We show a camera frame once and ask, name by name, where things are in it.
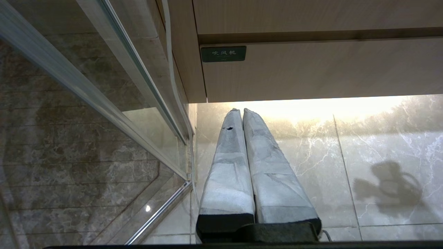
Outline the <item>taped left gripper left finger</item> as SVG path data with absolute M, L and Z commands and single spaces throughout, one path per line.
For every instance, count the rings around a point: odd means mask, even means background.
M 255 223 L 253 185 L 239 109 L 224 118 L 200 200 L 198 243 L 230 243 L 237 230 Z

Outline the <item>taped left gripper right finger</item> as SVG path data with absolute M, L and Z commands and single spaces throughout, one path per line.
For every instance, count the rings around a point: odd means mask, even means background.
M 243 130 L 261 224 L 310 222 L 317 235 L 322 221 L 261 116 L 244 109 Z

